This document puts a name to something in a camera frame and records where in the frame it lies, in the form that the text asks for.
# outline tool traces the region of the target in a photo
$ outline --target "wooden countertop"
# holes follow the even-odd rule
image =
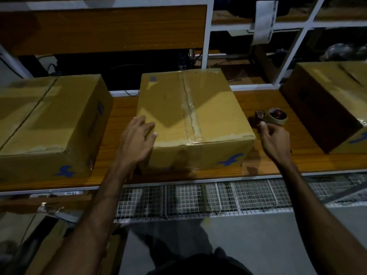
[[[367,168],[367,154],[324,154],[302,125],[279,91],[245,91],[235,92],[247,117],[255,110],[267,110],[279,107],[288,114],[288,122],[284,128],[290,132],[292,158],[301,172],[339,171]],[[37,181],[28,183],[1,183],[0,191],[21,191],[52,188],[87,187],[99,185],[114,158],[120,135],[131,118],[136,114],[138,97],[116,97],[107,124],[102,145],[90,177],[81,179],[64,179]],[[134,175],[128,182],[149,183],[175,180],[241,177],[279,174],[274,163],[265,155],[259,136],[253,150],[242,166],[229,166],[213,170],[193,171],[190,173],[173,173],[155,176]]]

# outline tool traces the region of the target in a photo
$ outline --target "blue marking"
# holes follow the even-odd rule
[[[101,102],[98,102],[98,106],[97,106],[97,112],[102,115],[103,114],[103,105]]]
[[[228,158],[226,161],[219,162],[218,164],[223,164],[223,166],[229,166],[232,163],[237,162],[236,158],[240,157],[240,156],[243,156],[243,153],[237,153],[237,154],[231,156],[230,158]]]
[[[367,139],[367,132],[362,133],[362,135],[359,139],[349,141],[349,143],[350,144],[356,144],[356,143],[364,141],[365,139]]]
[[[73,177],[75,172],[74,171],[69,171],[70,168],[71,168],[71,166],[69,166],[69,165],[61,166],[60,169],[59,169],[59,173],[57,173],[55,175],[56,176]]]

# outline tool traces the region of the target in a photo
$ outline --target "white shelf rack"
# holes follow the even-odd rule
[[[289,64],[296,54],[299,46],[304,40],[307,32],[314,28],[338,28],[338,27],[366,27],[367,20],[356,21],[315,21],[324,0],[316,0],[310,9],[308,19],[303,22],[275,22],[274,30],[294,30],[299,29],[291,48],[289,49],[282,65],[277,68],[264,54],[262,48],[256,47],[254,55],[261,65],[266,78],[271,83],[250,84],[250,85],[231,85],[233,91],[252,91],[278,89],[280,81],[285,75]],[[253,30],[254,23],[248,24],[212,24],[214,0],[74,0],[74,1],[37,1],[37,2],[0,2],[0,12],[10,11],[43,11],[43,10],[74,10],[74,9],[99,9],[99,8],[129,8],[129,7],[148,7],[148,6],[182,6],[182,5],[206,5],[206,23],[203,43],[203,58],[201,68],[207,68],[209,54],[210,33],[216,31],[233,30]],[[30,78],[31,74],[21,63],[12,58],[11,55],[0,46],[2,58],[7,61],[15,70],[22,73],[23,77]],[[128,91],[130,95],[138,94],[138,91]],[[113,96],[128,96],[126,91],[112,92]]]

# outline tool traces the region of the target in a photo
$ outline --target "cardboard box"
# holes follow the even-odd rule
[[[88,176],[113,99],[101,75],[21,80],[0,90],[0,181]]]
[[[137,115],[158,133],[143,173],[241,165],[255,141],[220,69],[143,74]]]
[[[367,64],[299,63],[281,92],[324,152],[367,152]]]

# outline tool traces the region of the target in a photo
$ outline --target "wire mesh shelf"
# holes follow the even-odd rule
[[[329,208],[367,205],[367,173],[304,178]],[[124,188],[115,221],[146,222],[291,211],[283,179],[259,179]]]

